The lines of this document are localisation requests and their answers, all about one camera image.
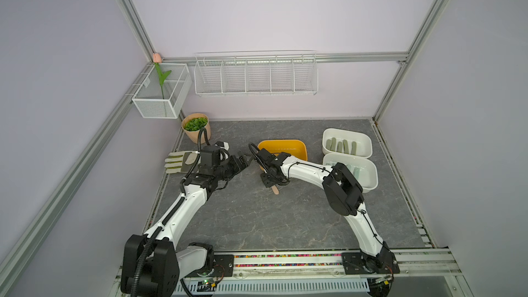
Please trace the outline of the yellow plastic basin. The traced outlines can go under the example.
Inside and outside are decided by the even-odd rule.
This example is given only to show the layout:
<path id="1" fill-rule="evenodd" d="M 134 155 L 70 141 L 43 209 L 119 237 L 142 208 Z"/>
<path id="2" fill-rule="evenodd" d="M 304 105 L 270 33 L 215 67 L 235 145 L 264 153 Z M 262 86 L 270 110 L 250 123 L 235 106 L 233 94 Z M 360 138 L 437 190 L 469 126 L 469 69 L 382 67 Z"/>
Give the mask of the yellow plastic basin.
<path id="1" fill-rule="evenodd" d="M 307 147 L 300 140 L 264 140 L 258 144 L 258 148 L 275 155 L 289 153 L 300 160 L 308 160 Z"/>

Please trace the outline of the white basin with knives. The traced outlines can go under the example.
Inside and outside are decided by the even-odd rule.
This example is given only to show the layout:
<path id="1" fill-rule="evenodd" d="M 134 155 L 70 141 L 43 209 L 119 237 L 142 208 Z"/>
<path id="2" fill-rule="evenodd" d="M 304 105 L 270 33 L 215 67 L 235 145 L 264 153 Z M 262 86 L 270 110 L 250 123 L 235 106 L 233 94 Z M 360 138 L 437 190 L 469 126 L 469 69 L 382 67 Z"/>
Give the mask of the white basin with knives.
<path id="1" fill-rule="evenodd" d="M 373 155 L 371 138 L 364 133 L 329 128 L 323 132 L 323 153 L 341 153 L 361 158 Z"/>

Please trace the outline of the mint knife top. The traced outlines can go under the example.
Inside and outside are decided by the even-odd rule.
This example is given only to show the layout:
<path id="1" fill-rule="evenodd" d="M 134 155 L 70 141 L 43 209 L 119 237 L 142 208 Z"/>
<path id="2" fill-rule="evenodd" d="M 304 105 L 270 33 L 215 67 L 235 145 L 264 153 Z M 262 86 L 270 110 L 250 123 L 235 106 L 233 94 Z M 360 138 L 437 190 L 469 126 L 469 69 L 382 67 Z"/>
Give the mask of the mint knife top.
<path id="1" fill-rule="evenodd" d="M 358 168 L 358 174 L 357 175 L 354 175 L 354 177 L 356 178 L 356 180 L 359 180 L 360 179 L 360 173 L 361 173 L 361 168 Z"/>

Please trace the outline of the olive knife top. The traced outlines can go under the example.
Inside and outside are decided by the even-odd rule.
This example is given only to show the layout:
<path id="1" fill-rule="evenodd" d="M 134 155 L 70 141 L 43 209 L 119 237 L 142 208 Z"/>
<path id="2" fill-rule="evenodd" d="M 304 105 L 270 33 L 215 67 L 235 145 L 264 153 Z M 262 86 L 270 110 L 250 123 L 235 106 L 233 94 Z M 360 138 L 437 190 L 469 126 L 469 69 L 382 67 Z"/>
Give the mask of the olive knife top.
<path id="1" fill-rule="evenodd" d="M 356 141 L 352 141 L 351 142 L 351 154 L 352 155 L 356 155 L 356 152 L 357 152 L 357 142 Z"/>

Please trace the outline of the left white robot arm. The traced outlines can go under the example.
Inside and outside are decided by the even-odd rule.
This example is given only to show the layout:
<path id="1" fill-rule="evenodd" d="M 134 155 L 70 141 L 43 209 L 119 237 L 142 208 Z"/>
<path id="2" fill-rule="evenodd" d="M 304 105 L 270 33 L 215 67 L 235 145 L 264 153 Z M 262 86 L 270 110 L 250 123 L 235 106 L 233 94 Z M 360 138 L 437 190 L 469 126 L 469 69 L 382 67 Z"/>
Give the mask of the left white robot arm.
<path id="1" fill-rule="evenodd" d="M 177 250 L 180 238 L 198 210 L 218 190 L 250 165 L 242 153 L 232 155 L 226 142 L 210 144 L 206 129 L 199 131 L 196 157 L 186 168 L 180 194 L 162 217 L 141 235 L 125 243 L 120 290 L 130 296 L 172 296 L 192 273 L 215 270 L 213 246 L 191 243 Z"/>

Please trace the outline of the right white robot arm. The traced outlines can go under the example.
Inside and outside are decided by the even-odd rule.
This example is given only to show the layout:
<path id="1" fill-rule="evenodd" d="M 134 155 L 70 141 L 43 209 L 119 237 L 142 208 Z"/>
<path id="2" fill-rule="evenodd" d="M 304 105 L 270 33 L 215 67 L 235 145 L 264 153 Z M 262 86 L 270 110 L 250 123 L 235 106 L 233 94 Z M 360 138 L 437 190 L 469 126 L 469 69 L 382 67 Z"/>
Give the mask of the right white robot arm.
<path id="1" fill-rule="evenodd" d="M 261 180 L 270 188 L 286 186 L 297 179 L 324 191 L 330 208 L 350 225 L 360 248 L 360 259 L 369 273 L 397 274 L 400 271 L 395 254 L 378 234 L 367 212 L 364 189 L 345 164 L 315 164 L 281 152 L 277 155 L 250 143 L 248 148 L 263 169 Z"/>

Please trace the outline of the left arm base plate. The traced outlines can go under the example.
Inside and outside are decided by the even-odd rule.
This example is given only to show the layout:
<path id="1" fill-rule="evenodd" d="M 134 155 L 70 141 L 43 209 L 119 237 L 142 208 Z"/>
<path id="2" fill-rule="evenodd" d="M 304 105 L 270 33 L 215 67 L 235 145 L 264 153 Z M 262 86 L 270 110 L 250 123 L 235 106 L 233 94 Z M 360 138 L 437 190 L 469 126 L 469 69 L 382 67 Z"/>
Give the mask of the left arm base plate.
<path id="1" fill-rule="evenodd" d="M 235 256 L 233 254 L 215 254 L 211 265 L 191 272 L 186 278 L 231 277 L 234 269 Z"/>

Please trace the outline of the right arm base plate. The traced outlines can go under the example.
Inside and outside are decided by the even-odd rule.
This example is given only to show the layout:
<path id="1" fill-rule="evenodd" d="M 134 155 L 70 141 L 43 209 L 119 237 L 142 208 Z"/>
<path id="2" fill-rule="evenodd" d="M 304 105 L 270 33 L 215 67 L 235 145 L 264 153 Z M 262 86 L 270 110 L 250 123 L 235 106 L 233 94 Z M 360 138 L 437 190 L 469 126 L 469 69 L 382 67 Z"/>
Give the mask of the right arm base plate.
<path id="1" fill-rule="evenodd" d="M 377 256 L 363 252 L 342 253 L 345 274 L 399 274 L 400 267 L 390 250 L 382 249 Z"/>

